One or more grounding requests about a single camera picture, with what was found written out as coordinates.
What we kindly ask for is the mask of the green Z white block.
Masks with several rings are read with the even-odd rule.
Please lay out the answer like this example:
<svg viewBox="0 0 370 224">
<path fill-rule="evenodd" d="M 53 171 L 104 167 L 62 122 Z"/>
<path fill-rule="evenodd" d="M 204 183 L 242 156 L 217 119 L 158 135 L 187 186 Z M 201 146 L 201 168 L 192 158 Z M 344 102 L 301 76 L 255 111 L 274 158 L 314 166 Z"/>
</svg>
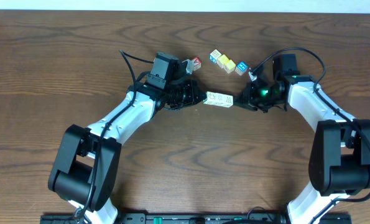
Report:
<svg viewBox="0 0 370 224">
<path fill-rule="evenodd" d="M 206 92 L 206 98 L 203 100 L 203 103 L 206 105 L 214 105 L 217 102 L 216 93 Z"/>
</svg>

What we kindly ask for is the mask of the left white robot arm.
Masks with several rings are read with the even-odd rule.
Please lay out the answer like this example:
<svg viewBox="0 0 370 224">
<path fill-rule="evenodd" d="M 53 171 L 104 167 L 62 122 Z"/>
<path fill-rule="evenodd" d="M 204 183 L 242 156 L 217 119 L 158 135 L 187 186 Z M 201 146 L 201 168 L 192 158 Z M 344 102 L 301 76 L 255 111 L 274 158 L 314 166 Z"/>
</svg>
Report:
<svg viewBox="0 0 370 224">
<path fill-rule="evenodd" d="M 206 99 L 196 80 L 195 60 L 157 52 L 151 70 L 135 75 L 123 101 L 99 121 L 65 131 L 48 180 L 49 190 L 75 207 L 73 223 L 114 223 L 111 202 L 121 148 L 158 111 L 178 111 Z"/>
</svg>

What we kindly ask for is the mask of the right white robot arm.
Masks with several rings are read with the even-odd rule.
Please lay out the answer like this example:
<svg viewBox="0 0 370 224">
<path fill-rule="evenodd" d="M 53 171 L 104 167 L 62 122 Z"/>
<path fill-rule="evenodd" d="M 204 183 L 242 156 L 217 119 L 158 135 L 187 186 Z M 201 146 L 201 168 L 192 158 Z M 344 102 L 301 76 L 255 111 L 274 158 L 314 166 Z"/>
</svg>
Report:
<svg viewBox="0 0 370 224">
<path fill-rule="evenodd" d="M 287 204 L 287 223 L 320 223 L 340 202 L 370 199 L 370 120 L 343 111 L 319 81 L 303 75 L 294 54 L 271 55 L 273 84 L 263 79 L 264 65 L 248 70 L 251 81 L 234 105 L 268 112 L 273 107 L 297 110 L 315 136 L 308 163 L 309 183 Z"/>
</svg>

